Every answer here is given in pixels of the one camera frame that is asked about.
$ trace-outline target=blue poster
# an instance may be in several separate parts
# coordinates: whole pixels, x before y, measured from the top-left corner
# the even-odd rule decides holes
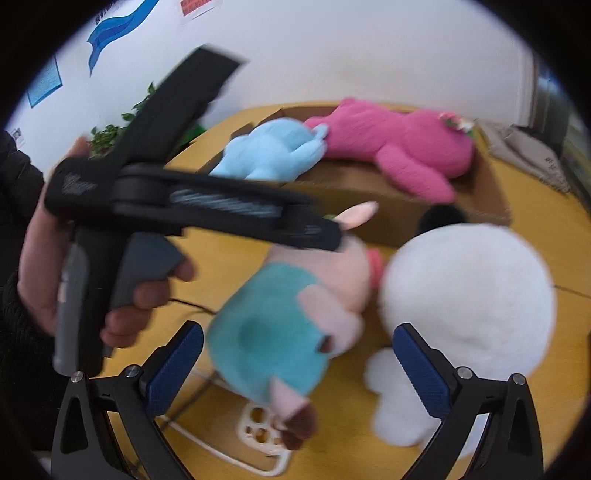
[[[57,60],[54,56],[50,62],[45,65],[27,90],[29,105],[33,108],[44,98],[51,95],[62,86],[60,71],[57,68]]]
[[[158,0],[144,0],[141,5],[126,17],[112,17],[103,20],[86,40],[92,45],[92,53],[88,59],[90,74],[99,59],[100,52],[111,42],[124,37],[135,30],[147,18]]]

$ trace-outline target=metal screw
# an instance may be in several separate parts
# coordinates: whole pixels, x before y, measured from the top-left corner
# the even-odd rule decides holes
[[[457,374],[463,380],[469,380],[474,375],[474,373],[472,372],[472,370],[470,370],[468,367],[460,367],[460,368],[458,368],[457,369]]]
[[[137,377],[137,375],[139,374],[139,370],[139,365],[130,365],[127,368],[125,368],[125,376],[127,378]]]
[[[70,380],[72,380],[72,383],[78,383],[83,378],[84,378],[84,373],[82,373],[82,372],[74,372],[74,373],[72,373],[72,375],[70,377]]]
[[[523,375],[513,374],[511,378],[513,379],[513,382],[515,382],[517,385],[525,385],[525,377]]]

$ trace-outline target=green plant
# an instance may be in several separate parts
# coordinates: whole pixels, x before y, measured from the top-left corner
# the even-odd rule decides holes
[[[133,106],[133,113],[122,113],[121,118],[129,125],[129,123],[132,122],[136,116],[138,116],[138,113],[141,111],[145,103],[150,99],[150,97],[154,94],[155,91],[156,87],[152,82],[148,86],[148,94],[140,103],[136,103]],[[104,130],[98,130],[96,127],[94,127],[90,131],[90,133],[92,134],[92,139],[90,140],[91,156],[94,158],[102,157],[106,155],[108,152],[110,152],[110,150],[113,149],[113,147],[117,143],[117,140],[121,137],[121,135],[123,135],[126,128],[127,126],[120,127],[119,125],[107,125]],[[173,155],[178,154],[179,151],[181,151],[183,148],[186,148],[191,140],[198,137],[203,132],[205,132],[205,129],[201,125],[192,125],[191,128],[187,132],[185,132],[185,134],[179,141],[176,149],[173,151]]]
[[[144,107],[145,103],[148,99],[154,94],[156,91],[156,87],[154,86],[154,82],[150,83],[148,86],[148,94],[144,97],[144,99],[140,103],[136,103],[132,110],[134,113],[123,113],[121,118],[130,123],[140,112],[140,110]],[[90,140],[90,152],[92,157],[102,157],[103,155],[107,154],[117,143],[117,140],[123,135],[125,132],[125,127],[120,127],[119,125],[107,125],[104,130],[98,130],[94,127],[90,133],[92,135],[92,139]]]

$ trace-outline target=light blue stuffed toy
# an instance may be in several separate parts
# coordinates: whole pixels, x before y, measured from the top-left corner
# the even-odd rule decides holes
[[[311,130],[293,118],[277,118],[231,140],[210,175],[238,180],[293,181],[324,156],[326,125]]]

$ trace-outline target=blue gripper pad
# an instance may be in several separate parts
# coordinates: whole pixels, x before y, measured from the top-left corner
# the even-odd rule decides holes
[[[446,418],[452,410],[449,387],[404,325],[394,330],[392,347],[428,414]]]
[[[203,329],[194,323],[145,387],[145,405],[150,418],[164,415],[170,408],[202,350]]]

